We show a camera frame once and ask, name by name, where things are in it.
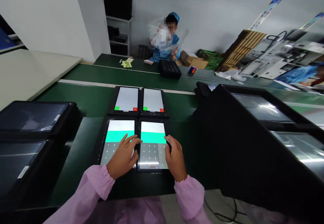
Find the green plastic crate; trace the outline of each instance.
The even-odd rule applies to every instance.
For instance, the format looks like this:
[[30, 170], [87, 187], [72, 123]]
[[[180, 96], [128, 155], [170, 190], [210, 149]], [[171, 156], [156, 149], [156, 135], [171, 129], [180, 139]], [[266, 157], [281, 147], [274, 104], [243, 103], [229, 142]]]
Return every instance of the green plastic crate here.
[[205, 69], [207, 69], [207, 70], [215, 70], [216, 68], [218, 67], [218, 65], [207, 65], [206, 67], [205, 67]]
[[215, 68], [223, 61], [223, 58], [217, 52], [204, 49], [200, 49], [197, 56], [209, 62], [205, 69], [214, 68], [212, 70], [215, 70]]

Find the pink sleeve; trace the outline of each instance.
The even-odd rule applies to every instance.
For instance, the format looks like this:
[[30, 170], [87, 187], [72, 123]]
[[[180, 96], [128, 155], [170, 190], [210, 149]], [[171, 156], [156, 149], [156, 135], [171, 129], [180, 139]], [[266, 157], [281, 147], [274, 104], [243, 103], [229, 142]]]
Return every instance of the pink sleeve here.
[[115, 180], [107, 167], [94, 165], [83, 174], [74, 195], [44, 223], [84, 223], [93, 212], [99, 198], [106, 200]]
[[176, 182], [174, 189], [186, 223], [211, 223], [204, 211], [205, 189], [196, 179], [188, 175], [185, 180]]

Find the wooden pallet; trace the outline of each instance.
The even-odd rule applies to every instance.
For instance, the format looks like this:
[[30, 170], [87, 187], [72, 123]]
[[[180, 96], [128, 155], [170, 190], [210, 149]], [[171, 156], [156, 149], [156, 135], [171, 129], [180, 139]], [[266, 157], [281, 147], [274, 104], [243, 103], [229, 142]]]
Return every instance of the wooden pallet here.
[[243, 30], [236, 41], [223, 53], [223, 62], [219, 65], [220, 71], [225, 71], [225, 66], [235, 66], [245, 55], [247, 55], [266, 36], [265, 33]]

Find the tablet screen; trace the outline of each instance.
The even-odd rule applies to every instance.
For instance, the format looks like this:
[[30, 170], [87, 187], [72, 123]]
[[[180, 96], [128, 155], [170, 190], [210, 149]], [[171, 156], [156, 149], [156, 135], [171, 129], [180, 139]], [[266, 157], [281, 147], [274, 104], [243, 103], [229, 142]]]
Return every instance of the tablet screen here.
[[324, 145], [308, 133], [271, 133], [307, 168], [324, 182]]
[[163, 123], [142, 122], [140, 157], [138, 168], [140, 169], [168, 169], [165, 160], [164, 139], [165, 130]]
[[106, 165], [110, 161], [125, 134], [129, 137], [134, 132], [134, 120], [110, 120], [100, 165]]
[[137, 111], [138, 88], [120, 87], [114, 110]]
[[45, 141], [0, 142], [0, 196], [6, 195], [22, 178]]
[[236, 93], [232, 95], [258, 120], [293, 123], [290, 118], [261, 96]]
[[144, 88], [143, 110], [164, 113], [162, 91]]
[[68, 103], [13, 102], [0, 112], [1, 131], [48, 132]]

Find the blue work uniform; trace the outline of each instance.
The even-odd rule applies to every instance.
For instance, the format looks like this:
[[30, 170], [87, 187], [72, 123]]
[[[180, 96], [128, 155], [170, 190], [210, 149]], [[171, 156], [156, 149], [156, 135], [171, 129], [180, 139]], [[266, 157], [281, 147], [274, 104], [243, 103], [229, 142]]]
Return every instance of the blue work uniform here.
[[[169, 15], [174, 15], [175, 18], [178, 21], [178, 24], [179, 24], [180, 17], [178, 16], [177, 13], [171, 12]], [[169, 41], [166, 44], [166, 47], [169, 47], [169, 46], [172, 46], [174, 44], [177, 44], [177, 42], [179, 41], [179, 39], [180, 38], [176, 34], [174, 34], [172, 40]], [[150, 44], [148, 45], [148, 47], [151, 50], [154, 50], [153, 51], [153, 57], [151, 57], [149, 60], [154, 61], [154, 62], [159, 62], [160, 59], [170, 60], [170, 56], [171, 56], [172, 50], [160, 51], [158, 48], [151, 47]], [[180, 51], [181, 51], [181, 46], [179, 47], [179, 50], [178, 50], [177, 54], [175, 54], [175, 60], [177, 60], [180, 57]]]
[[306, 66], [300, 67], [287, 71], [283, 75], [277, 77], [275, 80], [280, 80], [284, 83], [299, 83], [301, 81], [307, 80], [309, 77], [312, 77], [316, 74], [317, 66]]

